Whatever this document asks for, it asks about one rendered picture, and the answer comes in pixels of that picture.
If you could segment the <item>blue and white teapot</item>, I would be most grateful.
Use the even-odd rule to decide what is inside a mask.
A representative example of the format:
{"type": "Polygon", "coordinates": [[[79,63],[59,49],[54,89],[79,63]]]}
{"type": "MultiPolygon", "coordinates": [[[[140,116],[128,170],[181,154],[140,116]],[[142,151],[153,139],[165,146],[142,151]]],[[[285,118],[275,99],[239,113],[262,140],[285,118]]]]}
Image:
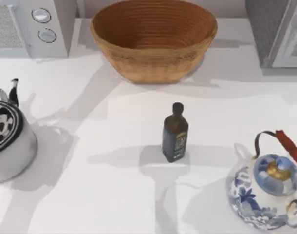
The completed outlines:
{"type": "Polygon", "coordinates": [[[297,146],[283,130],[264,131],[289,154],[260,154],[257,134],[255,155],[238,169],[229,184],[229,201],[240,219],[258,230],[297,228],[297,146]]]}

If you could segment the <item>silver metal kettle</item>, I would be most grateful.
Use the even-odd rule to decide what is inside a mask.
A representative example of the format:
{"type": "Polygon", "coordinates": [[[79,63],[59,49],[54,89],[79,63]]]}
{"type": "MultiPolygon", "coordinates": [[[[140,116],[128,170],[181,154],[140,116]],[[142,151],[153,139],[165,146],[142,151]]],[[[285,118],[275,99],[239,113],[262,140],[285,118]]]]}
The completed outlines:
{"type": "Polygon", "coordinates": [[[6,93],[0,88],[0,184],[20,175],[37,154],[37,137],[19,108],[19,80],[11,80],[6,93]]]}

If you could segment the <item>grey cabinet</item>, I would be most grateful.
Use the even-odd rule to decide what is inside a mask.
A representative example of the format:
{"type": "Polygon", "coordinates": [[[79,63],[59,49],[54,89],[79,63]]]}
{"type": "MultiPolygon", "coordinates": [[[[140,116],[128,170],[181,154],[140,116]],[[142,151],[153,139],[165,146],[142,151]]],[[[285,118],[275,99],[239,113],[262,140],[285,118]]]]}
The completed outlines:
{"type": "Polygon", "coordinates": [[[297,0],[245,0],[262,68],[297,68],[297,0]]]}

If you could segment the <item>round microwave knob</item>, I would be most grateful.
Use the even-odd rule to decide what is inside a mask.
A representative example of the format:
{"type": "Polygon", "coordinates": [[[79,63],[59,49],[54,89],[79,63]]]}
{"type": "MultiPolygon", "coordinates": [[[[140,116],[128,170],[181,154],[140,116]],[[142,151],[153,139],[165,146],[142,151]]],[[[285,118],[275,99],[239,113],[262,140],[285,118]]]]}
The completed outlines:
{"type": "Polygon", "coordinates": [[[39,30],[37,35],[38,35],[38,38],[42,42],[45,42],[45,43],[53,43],[57,39],[56,33],[53,30],[49,29],[49,28],[39,30]]]}
{"type": "Polygon", "coordinates": [[[31,15],[38,23],[48,23],[51,20],[51,13],[45,8],[32,10],[31,15]]]}

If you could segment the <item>dark glass bottle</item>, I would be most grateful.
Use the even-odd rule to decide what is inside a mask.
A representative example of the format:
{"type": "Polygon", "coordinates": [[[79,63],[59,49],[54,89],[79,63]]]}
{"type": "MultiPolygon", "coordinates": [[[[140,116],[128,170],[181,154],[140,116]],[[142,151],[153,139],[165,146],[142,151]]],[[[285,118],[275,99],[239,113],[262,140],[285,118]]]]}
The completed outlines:
{"type": "Polygon", "coordinates": [[[183,117],[183,110],[182,103],[173,103],[172,114],[164,120],[162,152],[170,163],[183,158],[186,153],[189,124],[183,117]]]}

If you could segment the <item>brown woven basket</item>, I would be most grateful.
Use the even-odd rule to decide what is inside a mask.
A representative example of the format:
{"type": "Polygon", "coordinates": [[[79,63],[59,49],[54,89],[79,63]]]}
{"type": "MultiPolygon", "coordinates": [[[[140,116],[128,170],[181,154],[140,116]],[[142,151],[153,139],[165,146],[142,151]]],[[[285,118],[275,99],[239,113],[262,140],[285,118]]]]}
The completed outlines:
{"type": "Polygon", "coordinates": [[[107,62],[137,83],[179,81],[200,63],[217,30],[211,12],[182,0],[124,0],[91,20],[107,62]]]}

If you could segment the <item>pale microwave oven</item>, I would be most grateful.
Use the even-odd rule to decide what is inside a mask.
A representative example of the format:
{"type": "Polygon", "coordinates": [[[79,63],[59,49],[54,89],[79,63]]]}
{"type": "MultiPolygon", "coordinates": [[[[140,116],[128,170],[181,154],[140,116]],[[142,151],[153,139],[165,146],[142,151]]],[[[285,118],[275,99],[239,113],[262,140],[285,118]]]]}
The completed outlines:
{"type": "Polygon", "coordinates": [[[0,0],[0,58],[66,58],[77,14],[76,0],[0,0]],[[38,23],[32,10],[45,8],[48,23],[38,23]],[[42,42],[38,31],[49,28],[57,39],[42,42]]]}

